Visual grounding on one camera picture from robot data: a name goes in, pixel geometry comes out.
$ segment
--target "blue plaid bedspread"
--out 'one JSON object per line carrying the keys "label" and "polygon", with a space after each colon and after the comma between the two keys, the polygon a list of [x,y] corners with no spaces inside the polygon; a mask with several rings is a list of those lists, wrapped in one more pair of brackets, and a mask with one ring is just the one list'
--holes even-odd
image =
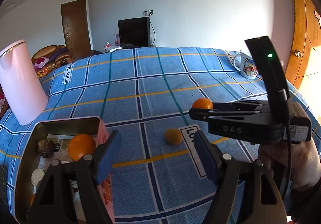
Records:
{"label": "blue plaid bedspread", "polygon": [[[257,145],[208,134],[205,122],[188,115],[201,97],[213,102],[267,99],[263,81],[243,78],[223,50],[140,48],[95,55],[75,62],[70,83],[62,84],[65,68],[41,80],[49,102],[32,123],[19,125],[11,111],[0,121],[0,163],[8,167],[7,196],[13,215],[20,158],[33,126],[42,120],[100,116],[109,132],[120,131],[122,147],[112,170],[118,223],[202,223],[216,188],[200,176],[184,142],[166,143],[168,128],[198,124],[222,152],[243,161],[256,159]],[[289,88],[311,118],[320,150],[319,124],[298,91]],[[237,219],[242,189],[240,183],[231,224]]]}

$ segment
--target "white mug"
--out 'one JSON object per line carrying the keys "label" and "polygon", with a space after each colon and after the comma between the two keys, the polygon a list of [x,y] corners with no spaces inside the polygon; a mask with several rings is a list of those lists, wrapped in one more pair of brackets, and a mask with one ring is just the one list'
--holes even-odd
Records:
{"label": "white mug", "polygon": [[[241,57],[240,67],[237,67],[235,64],[235,60],[238,56]],[[258,74],[252,57],[243,53],[242,50],[240,54],[234,57],[234,67],[237,71],[240,72],[241,76],[249,80],[255,79]]]}

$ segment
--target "screw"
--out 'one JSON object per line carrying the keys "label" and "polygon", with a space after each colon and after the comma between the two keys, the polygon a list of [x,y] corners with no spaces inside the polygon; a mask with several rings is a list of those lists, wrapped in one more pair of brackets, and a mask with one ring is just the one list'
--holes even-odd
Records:
{"label": "screw", "polygon": [[257,166],[263,166],[264,163],[261,160],[255,160]]}
{"label": "screw", "polygon": [[300,58],[302,57],[302,53],[300,52],[300,50],[296,49],[295,52],[294,52],[295,56]]}
{"label": "screw", "polygon": [[59,164],[59,160],[56,160],[54,159],[52,162],[51,162],[51,165],[52,166],[57,166]]}
{"label": "screw", "polygon": [[232,159],[232,155],[230,155],[229,153],[224,153],[222,157],[224,160],[227,160],[227,161]]}
{"label": "screw", "polygon": [[91,155],[90,153],[85,154],[85,155],[83,156],[83,159],[84,159],[85,161],[90,161],[90,160],[92,159],[92,155]]}

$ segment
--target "white wall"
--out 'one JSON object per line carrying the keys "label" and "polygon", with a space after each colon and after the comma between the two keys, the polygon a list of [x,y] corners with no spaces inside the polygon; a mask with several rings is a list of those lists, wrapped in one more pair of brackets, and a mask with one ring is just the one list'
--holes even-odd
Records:
{"label": "white wall", "polygon": [[0,19],[0,50],[19,39],[27,41],[30,56],[48,45],[65,45],[61,4],[71,1],[76,0],[28,0],[11,10]]}
{"label": "white wall", "polygon": [[[282,25],[283,41],[275,45],[286,63],[293,36],[293,0],[277,1],[89,0],[93,46],[99,50],[106,41],[114,42],[119,19],[141,17],[144,10],[153,9],[155,43],[161,47],[240,50],[245,39],[272,36],[273,23]],[[277,20],[274,6],[282,7]]]}

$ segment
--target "label sticker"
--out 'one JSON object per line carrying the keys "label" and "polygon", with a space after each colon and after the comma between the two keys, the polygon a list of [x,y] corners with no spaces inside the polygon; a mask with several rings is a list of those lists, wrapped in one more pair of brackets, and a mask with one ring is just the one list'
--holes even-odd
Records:
{"label": "label sticker", "polygon": [[200,128],[198,125],[189,125],[189,126],[183,126],[178,128],[184,138],[185,144],[189,150],[189,154],[191,156],[191,159],[194,163],[194,166],[196,168],[197,173],[199,174],[200,178],[203,178],[206,176],[206,172],[204,170],[203,164],[201,163],[201,159],[198,156],[198,153],[194,147],[193,141],[194,141],[194,133]]}
{"label": "label sticker", "polygon": [[258,70],[252,59],[249,59],[247,57],[244,59],[243,72],[245,73],[246,76],[249,77],[249,79],[256,78]]}
{"label": "label sticker", "polygon": [[71,81],[71,75],[73,74],[73,65],[75,63],[70,63],[67,65],[66,69],[65,69],[65,73],[64,73],[64,78],[62,80],[62,84],[68,84]]}
{"label": "label sticker", "polygon": [[[308,126],[290,125],[291,140],[295,142],[305,142],[308,136],[308,131]],[[283,140],[288,140],[286,130],[284,131]]]}
{"label": "label sticker", "polygon": [[227,50],[224,50],[224,52],[225,52],[225,54],[227,56],[227,59],[229,60],[229,62],[231,64],[231,66],[234,66],[234,59],[233,59],[232,54]]}

